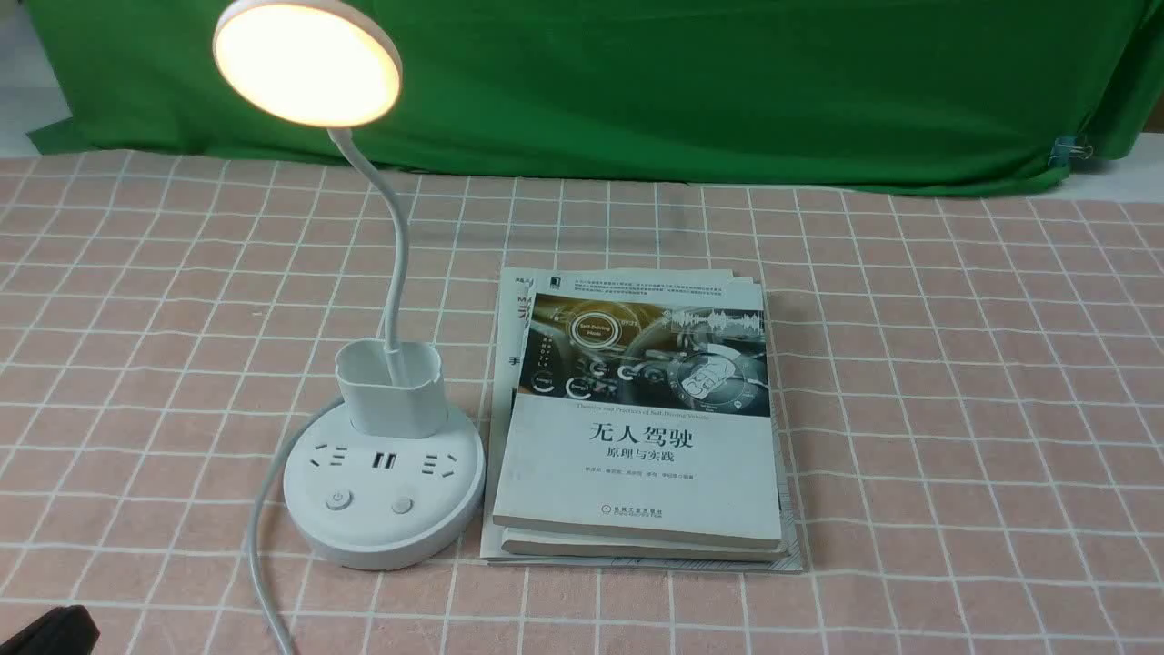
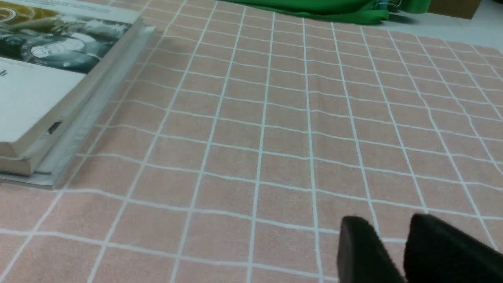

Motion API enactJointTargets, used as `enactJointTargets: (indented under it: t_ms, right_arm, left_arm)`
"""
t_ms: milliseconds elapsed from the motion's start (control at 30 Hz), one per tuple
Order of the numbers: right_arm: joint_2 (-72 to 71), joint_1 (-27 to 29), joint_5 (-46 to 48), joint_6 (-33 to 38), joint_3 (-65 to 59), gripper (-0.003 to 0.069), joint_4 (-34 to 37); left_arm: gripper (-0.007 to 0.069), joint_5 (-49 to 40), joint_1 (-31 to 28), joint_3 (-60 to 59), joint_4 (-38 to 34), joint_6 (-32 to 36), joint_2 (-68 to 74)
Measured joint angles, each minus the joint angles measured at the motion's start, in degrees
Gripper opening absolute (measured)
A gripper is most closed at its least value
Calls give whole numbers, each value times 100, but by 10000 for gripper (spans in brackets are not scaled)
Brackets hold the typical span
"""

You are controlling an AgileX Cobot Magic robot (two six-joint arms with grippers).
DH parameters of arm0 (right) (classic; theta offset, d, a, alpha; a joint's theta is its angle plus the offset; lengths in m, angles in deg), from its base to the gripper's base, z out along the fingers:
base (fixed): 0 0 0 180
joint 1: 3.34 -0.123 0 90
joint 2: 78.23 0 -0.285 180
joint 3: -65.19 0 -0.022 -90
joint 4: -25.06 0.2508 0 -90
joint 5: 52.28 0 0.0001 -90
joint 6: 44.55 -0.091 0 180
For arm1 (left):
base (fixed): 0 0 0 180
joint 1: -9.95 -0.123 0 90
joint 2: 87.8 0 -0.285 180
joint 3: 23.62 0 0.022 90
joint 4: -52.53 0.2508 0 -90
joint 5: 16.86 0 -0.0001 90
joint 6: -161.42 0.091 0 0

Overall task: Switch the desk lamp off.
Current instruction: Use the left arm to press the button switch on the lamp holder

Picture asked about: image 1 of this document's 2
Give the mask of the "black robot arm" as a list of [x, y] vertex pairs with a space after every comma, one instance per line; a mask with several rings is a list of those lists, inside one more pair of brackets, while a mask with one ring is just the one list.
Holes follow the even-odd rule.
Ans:
[[100, 635], [87, 607], [58, 606], [5, 640], [1, 654], [92, 654]]

